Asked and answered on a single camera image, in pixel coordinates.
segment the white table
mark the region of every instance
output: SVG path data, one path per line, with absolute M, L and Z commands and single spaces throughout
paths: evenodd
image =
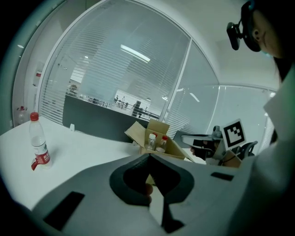
M 11 195 L 30 210 L 61 183 L 78 172 L 109 161 L 138 154 L 139 147 L 86 135 L 40 117 L 53 166 L 46 170 L 38 165 L 31 169 L 35 158 L 26 122 L 0 136 L 0 173 Z M 199 158 L 191 155 L 198 163 Z

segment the red bottle cap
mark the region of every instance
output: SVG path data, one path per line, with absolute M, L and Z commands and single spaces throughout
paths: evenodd
M 31 121 L 37 121 L 39 119 L 39 114 L 37 112 L 32 112 L 29 117 Z

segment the headset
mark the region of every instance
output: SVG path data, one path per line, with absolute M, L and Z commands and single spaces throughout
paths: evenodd
M 255 10 L 255 2 L 248 1 L 241 8 L 241 20 L 238 24 L 229 22 L 226 28 L 226 32 L 230 38 L 231 46 L 234 50 L 238 50 L 240 47 L 240 39 L 244 39 L 248 48 L 254 52 L 259 52 L 260 47 L 255 42 L 253 31 L 253 11 Z M 240 23 L 243 25 L 243 31 L 240 32 Z

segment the window blinds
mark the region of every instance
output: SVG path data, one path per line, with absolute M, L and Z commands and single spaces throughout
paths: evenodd
M 120 90 L 134 103 L 136 98 L 148 101 L 140 108 L 159 116 L 188 44 L 180 28 L 151 9 L 132 1 L 106 1 L 62 39 L 43 80 L 39 110 L 61 124 L 66 95 L 112 108 Z
M 276 95 L 275 92 L 269 92 L 269 99 L 271 99 L 275 95 Z M 274 132 L 274 129 L 275 129 L 275 127 L 274 127 L 271 119 L 267 116 L 265 131 L 264 131 L 263 139 L 262 139 L 261 146 L 259 149 L 259 153 L 262 152 L 264 149 L 266 149 L 269 146 L 269 144 L 271 143 L 271 137 Z
M 192 44 L 175 98 L 165 115 L 170 125 L 168 135 L 178 130 L 205 134 L 218 96 L 218 80 L 207 59 Z

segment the person's hand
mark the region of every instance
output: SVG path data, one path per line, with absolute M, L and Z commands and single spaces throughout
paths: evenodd
M 150 185 L 150 184 L 148 184 L 148 183 L 146 183 L 146 188 L 145 188 L 145 195 L 146 196 L 148 196 L 148 198 L 149 198 L 149 202 L 151 203 L 152 202 L 152 198 L 151 198 L 151 194 L 152 194 L 152 192 L 153 192 L 153 187 L 152 187 L 152 185 Z
M 195 156 L 195 150 L 193 147 L 190 147 L 190 151 L 192 152 L 192 154 Z

